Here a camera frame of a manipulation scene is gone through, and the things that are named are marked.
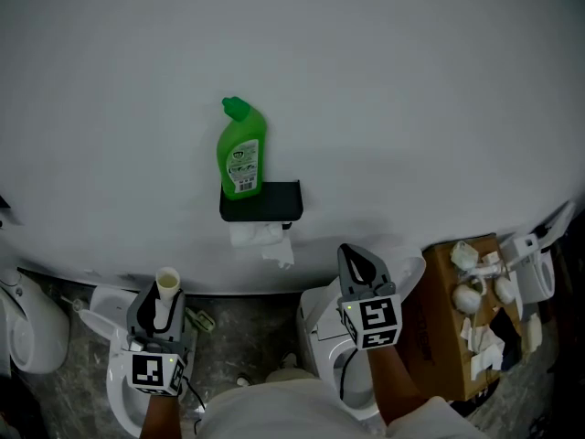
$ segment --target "bottle cap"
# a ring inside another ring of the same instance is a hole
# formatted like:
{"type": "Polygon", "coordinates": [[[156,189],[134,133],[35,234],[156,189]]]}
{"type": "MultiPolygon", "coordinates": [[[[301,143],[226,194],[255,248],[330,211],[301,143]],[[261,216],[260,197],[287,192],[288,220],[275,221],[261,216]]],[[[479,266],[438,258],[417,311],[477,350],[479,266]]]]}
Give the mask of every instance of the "bottle cap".
{"type": "Polygon", "coordinates": [[[233,120],[241,122],[250,113],[250,105],[237,96],[221,100],[224,112],[233,120]]]}

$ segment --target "white shirt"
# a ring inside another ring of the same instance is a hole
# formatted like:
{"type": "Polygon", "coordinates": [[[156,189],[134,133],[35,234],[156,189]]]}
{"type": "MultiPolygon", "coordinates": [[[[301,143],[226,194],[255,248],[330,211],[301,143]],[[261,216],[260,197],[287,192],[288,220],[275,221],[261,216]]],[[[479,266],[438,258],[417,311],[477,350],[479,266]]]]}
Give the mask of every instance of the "white shirt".
{"type": "MultiPolygon", "coordinates": [[[[287,380],[234,389],[207,406],[197,439],[371,439],[321,380],[287,380]]],[[[441,397],[392,422],[397,439],[486,439],[441,397]]]]}

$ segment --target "black shelf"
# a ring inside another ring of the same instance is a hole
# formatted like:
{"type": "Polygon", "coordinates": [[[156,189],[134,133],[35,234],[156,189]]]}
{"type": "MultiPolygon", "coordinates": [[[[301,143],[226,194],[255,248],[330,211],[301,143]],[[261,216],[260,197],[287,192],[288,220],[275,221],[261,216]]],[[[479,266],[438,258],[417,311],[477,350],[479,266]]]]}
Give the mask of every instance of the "black shelf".
{"type": "Polygon", "coordinates": [[[219,214],[227,222],[297,221],[303,215],[301,182],[263,182],[254,197],[229,200],[221,189],[219,214]]]}

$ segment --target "cardboard box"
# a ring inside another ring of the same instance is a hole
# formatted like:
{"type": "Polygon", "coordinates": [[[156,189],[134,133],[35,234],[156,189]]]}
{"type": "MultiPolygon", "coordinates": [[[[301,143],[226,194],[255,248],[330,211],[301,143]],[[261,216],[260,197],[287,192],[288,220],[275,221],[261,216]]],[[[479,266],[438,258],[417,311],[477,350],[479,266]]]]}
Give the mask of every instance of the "cardboard box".
{"type": "MultiPolygon", "coordinates": [[[[465,240],[478,252],[480,260],[490,252],[502,253],[495,235],[465,240]]],[[[431,246],[424,253],[427,269],[419,284],[402,304],[402,333],[397,349],[423,395],[439,395],[446,400],[466,401],[498,379],[499,371],[482,371],[471,379],[473,352],[461,338],[465,315],[458,312],[451,295],[459,283],[457,269],[451,262],[456,241],[431,246]]],[[[503,307],[520,334],[516,303],[503,305],[487,280],[487,294],[476,317],[476,325],[489,325],[494,308],[503,307]]]]}

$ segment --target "bottle label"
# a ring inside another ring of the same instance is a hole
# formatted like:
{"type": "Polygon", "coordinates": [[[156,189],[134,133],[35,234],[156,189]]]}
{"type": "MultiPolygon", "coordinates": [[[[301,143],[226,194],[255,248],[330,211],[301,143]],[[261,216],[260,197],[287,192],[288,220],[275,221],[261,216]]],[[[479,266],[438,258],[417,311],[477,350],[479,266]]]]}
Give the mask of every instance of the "bottle label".
{"type": "Polygon", "coordinates": [[[236,146],[228,156],[228,174],[236,193],[249,192],[258,184],[258,140],[236,146]]]}

